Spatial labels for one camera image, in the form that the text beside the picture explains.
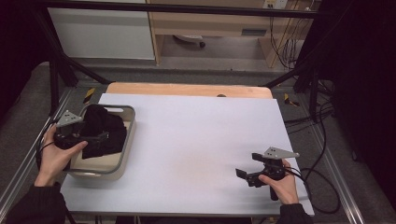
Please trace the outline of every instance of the hand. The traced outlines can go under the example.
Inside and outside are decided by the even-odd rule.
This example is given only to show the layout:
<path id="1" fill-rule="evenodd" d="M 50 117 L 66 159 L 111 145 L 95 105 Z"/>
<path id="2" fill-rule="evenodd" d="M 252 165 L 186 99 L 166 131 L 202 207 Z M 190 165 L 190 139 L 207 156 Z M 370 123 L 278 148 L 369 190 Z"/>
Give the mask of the hand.
<path id="1" fill-rule="evenodd" d="M 285 169 L 290 170 L 290 163 L 288 161 L 282 160 L 282 163 Z M 266 175 L 259 175 L 259 179 L 274 189 L 277 197 L 283 204 L 299 202 L 294 175 L 286 172 L 285 177 L 277 181 Z"/>
<path id="2" fill-rule="evenodd" d="M 44 134 L 43 146 L 49 145 L 42 151 L 40 171 L 35 180 L 36 187 L 53 186 L 56 176 L 64 169 L 71 158 L 88 145 L 88 143 L 84 141 L 67 150 L 60 149 L 53 143 L 53 135 L 55 132 L 56 125 L 52 125 Z"/>

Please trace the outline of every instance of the black sleeve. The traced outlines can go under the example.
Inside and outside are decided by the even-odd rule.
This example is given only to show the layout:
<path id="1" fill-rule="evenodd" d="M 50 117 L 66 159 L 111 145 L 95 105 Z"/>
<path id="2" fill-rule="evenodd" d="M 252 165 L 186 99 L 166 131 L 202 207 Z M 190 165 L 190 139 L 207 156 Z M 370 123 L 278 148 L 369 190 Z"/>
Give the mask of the black sleeve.
<path id="1" fill-rule="evenodd" d="M 280 206 L 280 218 L 276 224 L 313 224 L 312 218 L 300 203 Z"/>
<path id="2" fill-rule="evenodd" d="M 64 223 L 66 205 L 61 185 L 30 187 L 26 195 L 8 212 L 7 224 Z"/>

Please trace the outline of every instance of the gray floor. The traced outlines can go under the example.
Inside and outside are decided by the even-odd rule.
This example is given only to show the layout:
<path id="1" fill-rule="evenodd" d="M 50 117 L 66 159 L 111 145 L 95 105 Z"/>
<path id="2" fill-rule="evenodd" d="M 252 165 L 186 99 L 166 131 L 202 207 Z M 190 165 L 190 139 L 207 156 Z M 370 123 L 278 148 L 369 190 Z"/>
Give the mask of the gray floor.
<path id="1" fill-rule="evenodd" d="M 164 82 L 164 83 L 198 83 L 222 85 L 257 86 L 273 80 L 286 72 L 282 67 L 268 69 L 261 54 L 257 40 L 252 38 L 206 38 L 206 47 L 184 43 L 168 36 L 163 49 L 163 63 L 135 61 L 91 60 L 85 63 L 103 77 L 116 81 Z M 89 86 L 97 87 L 92 102 L 99 99 L 106 86 L 100 86 L 81 75 L 79 87 L 73 89 L 73 100 L 67 108 L 82 107 L 82 100 Z M 299 98 L 292 90 L 293 79 L 273 88 L 274 97 L 284 120 L 305 117 L 301 106 L 284 103 L 284 93 L 292 101 Z M 319 97 L 321 103 L 327 96 Z M 21 99 L 9 110 L 0 124 L 0 192 L 7 190 L 8 183 L 17 172 L 25 155 L 48 118 L 50 111 L 49 71 L 47 66 L 39 66 L 21 93 Z M 359 207 L 365 223 L 396 223 L 395 211 L 390 207 L 385 195 L 376 184 L 364 163 L 354 162 L 351 151 L 340 129 L 337 118 L 324 120 L 328 147 L 340 167 L 341 174 L 349 186 L 353 198 Z M 319 154 L 318 144 L 313 130 L 305 128 L 307 123 L 288 128 L 294 151 L 302 156 L 298 159 L 300 168 L 310 167 Z M 329 176 L 322 161 L 317 169 Z M 17 201 L 33 183 L 36 168 L 29 171 Z M 312 174 L 309 180 L 313 193 L 313 204 L 323 210 L 332 210 L 336 205 L 333 191 L 321 178 Z M 91 216 L 77 216 L 77 219 L 92 221 Z M 104 217 L 108 223 L 114 223 L 114 217 Z M 316 211 L 316 223 L 349 223 L 343 207 L 335 214 L 326 215 Z"/>

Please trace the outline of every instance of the person's left hand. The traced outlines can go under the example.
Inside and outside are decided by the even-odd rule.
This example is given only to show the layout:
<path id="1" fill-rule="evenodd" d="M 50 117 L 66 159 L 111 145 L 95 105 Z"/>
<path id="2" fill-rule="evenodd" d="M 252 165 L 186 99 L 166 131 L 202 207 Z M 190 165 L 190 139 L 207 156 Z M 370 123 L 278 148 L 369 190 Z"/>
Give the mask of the person's left hand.
<path id="1" fill-rule="evenodd" d="M 36 187 L 53 186 L 56 176 L 64 169 L 71 158 L 88 145 L 86 141 L 83 141 L 69 149 L 60 149 L 53 143 L 55 132 L 56 125 L 52 125 L 44 134 L 42 145 L 46 147 L 42 151 L 40 171 L 35 180 Z"/>

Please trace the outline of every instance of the white table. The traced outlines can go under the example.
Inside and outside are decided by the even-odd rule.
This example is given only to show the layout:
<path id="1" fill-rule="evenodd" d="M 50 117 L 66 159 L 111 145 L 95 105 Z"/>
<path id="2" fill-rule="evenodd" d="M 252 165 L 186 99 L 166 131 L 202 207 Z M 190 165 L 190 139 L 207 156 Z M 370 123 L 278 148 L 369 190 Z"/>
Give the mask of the white table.
<path id="1" fill-rule="evenodd" d="M 256 217 L 279 214 L 269 187 L 250 188 L 235 168 L 263 169 L 251 153 L 292 150 L 276 100 L 206 96 L 104 94 L 101 104 L 131 105 L 136 132 L 123 177 L 67 176 L 72 212 L 139 216 Z M 295 159 L 292 167 L 298 168 Z M 302 181 L 300 202 L 313 216 Z"/>

